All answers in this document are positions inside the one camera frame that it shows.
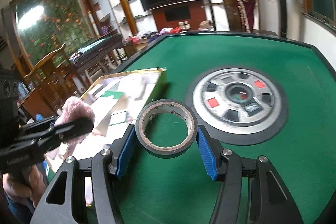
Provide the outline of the person's left hand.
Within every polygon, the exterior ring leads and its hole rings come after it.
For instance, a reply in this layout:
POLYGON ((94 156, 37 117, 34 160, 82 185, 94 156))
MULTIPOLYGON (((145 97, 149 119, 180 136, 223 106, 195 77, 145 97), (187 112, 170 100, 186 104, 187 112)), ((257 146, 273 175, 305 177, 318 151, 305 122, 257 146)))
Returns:
POLYGON ((23 203, 29 199, 36 208, 43 193, 46 190, 46 184, 42 173, 36 165, 30 168, 29 186, 19 182, 12 174, 5 173, 2 178, 2 186, 9 198, 15 202, 23 203))

